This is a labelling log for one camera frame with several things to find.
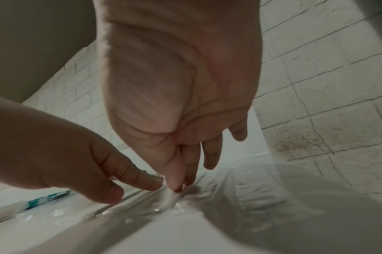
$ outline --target adult hand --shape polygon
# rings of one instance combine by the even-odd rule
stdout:
[[[256,0],[94,0],[99,65],[118,135],[173,190],[213,169],[222,132],[247,137],[262,40]]]
[[[124,192],[110,178],[144,190],[163,182],[96,133],[0,98],[0,182],[70,188],[95,202],[117,203]]]

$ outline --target palm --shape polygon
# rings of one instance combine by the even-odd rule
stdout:
[[[257,8],[144,2],[132,2],[129,18],[130,2],[116,3],[104,13],[109,22],[99,23],[105,101],[118,134],[176,189],[184,178],[193,182],[201,142],[205,165],[213,168],[224,129],[246,137],[260,72]],[[167,6],[186,17],[172,16]],[[151,10],[175,22],[134,24]]]

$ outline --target hand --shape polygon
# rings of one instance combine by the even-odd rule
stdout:
[[[222,132],[247,137],[262,40],[255,0],[94,0],[109,119],[168,186],[220,158]]]
[[[123,196],[109,178],[144,190],[161,187],[163,179],[131,165],[96,133],[0,98],[0,182],[70,188],[99,203],[117,203]]]

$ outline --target large hand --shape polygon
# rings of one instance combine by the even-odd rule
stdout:
[[[173,190],[217,165],[222,132],[247,137],[262,41],[256,0],[95,0],[115,131]]]
[[[145,190],[163,179],[140,171],[101,136],[69,121],[0,98],[0,182],[40,189],[71,188],[100,203],[123,189],[109,178]]]

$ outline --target small hand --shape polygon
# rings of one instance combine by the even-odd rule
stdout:
[[[163,182],[90,130],[0,98],[0,182],[70,188],[95,202],[116,203],[124,192],[110,178],[144,190]]]
[[[262,41],[254,0],[95,0],[110,121],[169,187],[220,158],[222,132],[247,137]]]

